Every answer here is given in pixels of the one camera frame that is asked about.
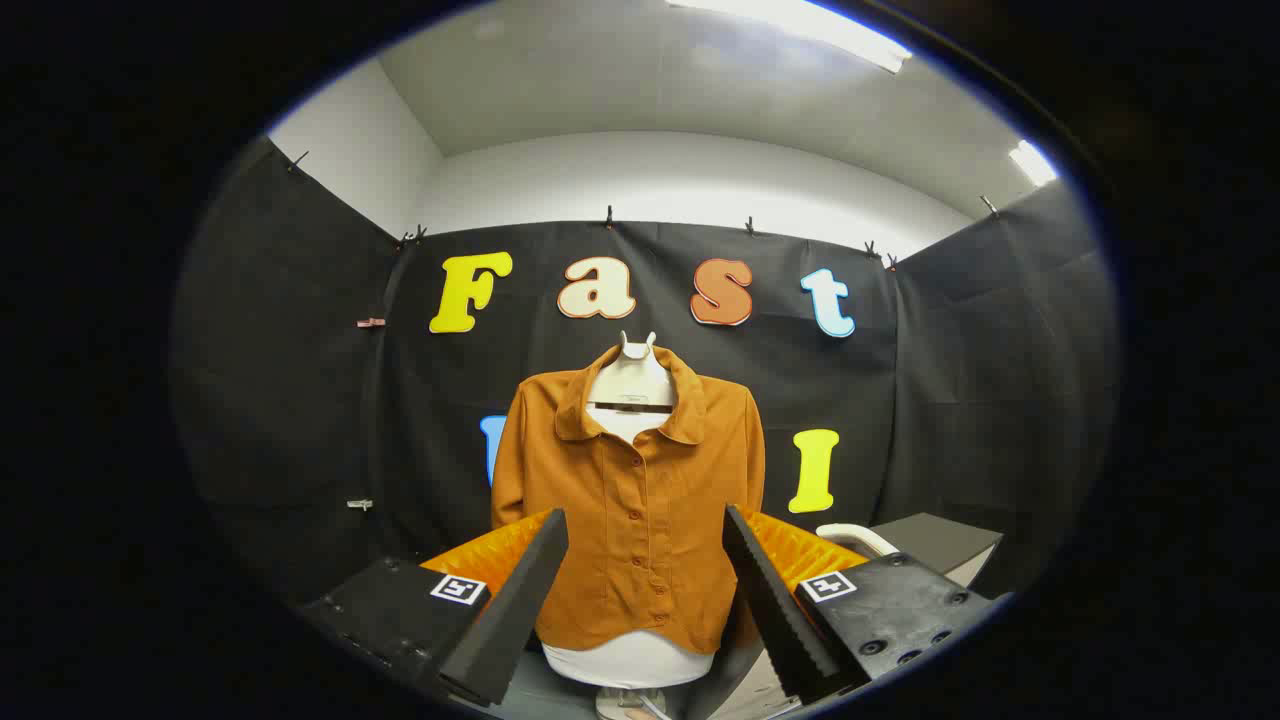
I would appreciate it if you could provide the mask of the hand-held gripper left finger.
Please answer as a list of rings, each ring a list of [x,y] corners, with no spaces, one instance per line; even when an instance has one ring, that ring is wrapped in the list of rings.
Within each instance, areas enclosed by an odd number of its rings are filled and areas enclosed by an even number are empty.
[[[568,546],[564,510],[547,510],[424,562],[380,559],[300,614],[426,697],[498,705]]]

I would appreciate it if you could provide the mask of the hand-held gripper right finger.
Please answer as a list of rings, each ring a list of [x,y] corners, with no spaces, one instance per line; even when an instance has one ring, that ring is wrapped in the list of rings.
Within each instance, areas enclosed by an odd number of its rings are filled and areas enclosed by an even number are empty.
[[[867,557],[736,505],[724,552],[781,685],[805,705],[924,662],[1001,606],[910,553]]]

